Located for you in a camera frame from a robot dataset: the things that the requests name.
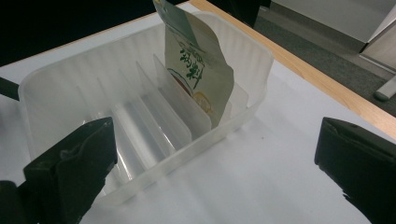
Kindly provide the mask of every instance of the green packet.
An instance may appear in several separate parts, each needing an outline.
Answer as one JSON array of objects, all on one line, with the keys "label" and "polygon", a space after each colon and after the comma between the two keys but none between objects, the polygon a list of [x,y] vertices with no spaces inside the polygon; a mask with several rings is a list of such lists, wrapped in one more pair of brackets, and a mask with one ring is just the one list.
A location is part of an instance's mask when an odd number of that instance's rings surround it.
[{"label": "green packet", "polygon": [[165,67],[206,112],[212,129],[219,125],[233,91],[233,69],[226,63],[212,29],[165,0],[153,0],[166,24]]}]

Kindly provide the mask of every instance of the translucent plastic container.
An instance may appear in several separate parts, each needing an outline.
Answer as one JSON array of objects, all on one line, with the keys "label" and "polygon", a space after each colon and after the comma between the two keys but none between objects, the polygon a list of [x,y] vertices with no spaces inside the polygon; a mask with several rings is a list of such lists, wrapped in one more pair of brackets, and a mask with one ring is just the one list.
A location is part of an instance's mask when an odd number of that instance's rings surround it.
[{"label": "translucent plastic container", "polygon": [[211,130],[210,118],[166,74],[160,24],[43,67],[22,82],[32,159],[80,125],[111,116],[119,163],[96,202],[118,204],[250,119],[265,95],[271,52],[217,15],[194,14],[214,30],[234,70],[217,128]]}]

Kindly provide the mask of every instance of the wood trim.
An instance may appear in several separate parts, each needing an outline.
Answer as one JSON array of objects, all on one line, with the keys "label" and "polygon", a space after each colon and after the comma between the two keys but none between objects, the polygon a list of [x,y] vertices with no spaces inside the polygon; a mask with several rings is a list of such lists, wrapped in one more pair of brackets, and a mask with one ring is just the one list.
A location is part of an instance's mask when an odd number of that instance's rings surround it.
[{"label": "wood trim", "polygon": [[287,50],[259,34],[241,21],[233,18],[219,8],[208,3],[206,0],[190,0],[190,3],[202,11],[211,11],[220,15],[225,20],[265,45],[270,49],[275,58],[295,74],[299,75],[309,83],[325,92],[341,105],[355,112],[357,115],[373,124],[376,128],[396,139],[396,118],[383,111],[376,105],[361,98],[355,92],[321,73],[318,69],[299,59]]}]

